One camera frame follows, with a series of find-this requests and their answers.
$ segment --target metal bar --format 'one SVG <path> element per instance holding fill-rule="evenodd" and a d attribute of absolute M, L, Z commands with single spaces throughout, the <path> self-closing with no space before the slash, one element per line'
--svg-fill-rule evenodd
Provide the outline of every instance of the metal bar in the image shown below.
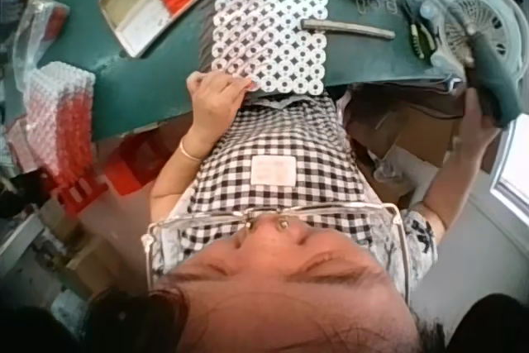
<path fill-rule="evenodd" d="M 314 31 L 352 33 L 355 35 L 377 37 L 389 41 L 395 38 L 395 32 L 393 31 L 386 31 L 385 29 L 374 28 L 372 26 L 329 20 L 301 20 L 301 28 Z"/>

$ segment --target wire cutters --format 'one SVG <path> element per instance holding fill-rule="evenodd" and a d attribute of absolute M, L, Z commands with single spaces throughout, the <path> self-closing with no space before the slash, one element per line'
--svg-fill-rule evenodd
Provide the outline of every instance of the wire cutters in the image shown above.
<path fill-rule="evenodd" d="M 407 0 L 398 0 L 398 5 L 403 10 L 404 15 L 407 17 L 408 22 L 410 24 L 413 52 L 421 60 L 424 60 L 426 56 L 422 43 L 427 43 L 427 53 L 431 54 L 436 50 L 436 41 L 434 41 L 430 31 L 424 26 L 424 24 L 412 13 L 412 9 L 410 8 L 410 5 Z"/>

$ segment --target black and white gingham fabric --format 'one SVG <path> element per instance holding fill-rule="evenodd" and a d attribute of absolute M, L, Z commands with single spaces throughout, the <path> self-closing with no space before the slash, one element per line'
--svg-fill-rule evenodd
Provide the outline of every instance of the black and white gingham fabric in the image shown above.
<path fill-rule="evenodd" d="M 365 200 L 365 187 L 332 100 L 306 97 L 283 108 L 270 104 L 264 100 L 239 111 L 193 182 L 189 213 Z M 255 155 L 294 156 L 296 185 L 252 185 Z M 365 215 L 319 217 L 309 223 L 337 229 L 359 244 L 372 241 Z M 181 241 L 184 258 L 241 227 L 238 223 L 188 229 Z"/>

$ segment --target green table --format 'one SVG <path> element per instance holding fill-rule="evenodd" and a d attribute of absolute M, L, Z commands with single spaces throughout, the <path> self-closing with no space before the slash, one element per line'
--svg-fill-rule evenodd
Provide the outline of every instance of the green table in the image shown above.
<path fill-rule="evenodd" d="M 42 64 L 61 60 L 97 75 L 93 139 L 101 140 L 191 110 L 185 79 L 198 67 L 201 15 L 195 9 L 176 21 L 139 60 L 126 57 L 99 10 L 98 0 L 58 0 L 70 16 Z M 429 65 L 409 45 L 405 19 L 386 9 L 358 13 L 355 0 L 329 0 L 329 19 L 396 32 L 394 41 L 329 35 L 325 84 L 423 78 Z"/>

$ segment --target bracelet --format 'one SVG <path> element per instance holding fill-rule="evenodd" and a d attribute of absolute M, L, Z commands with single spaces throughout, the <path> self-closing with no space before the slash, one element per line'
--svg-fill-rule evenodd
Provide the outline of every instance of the bracelet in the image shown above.
<path fill-rule="evenodd" d="M 185 157 L 187 157 L 188 159 L 192 160 L 192 161 L 196 161 L 197 163 L 202 163 L 202 159 L 199 159 L 197 157 L 193 157 L 191 156 L 184 148 L 183 148 L 183 137 L 182 139 L 180 140 L 180 144 L 179 144 L 179 148 L 180 148 L 180 151 L 182 152 L 182 155 L 184 155 Z"/>

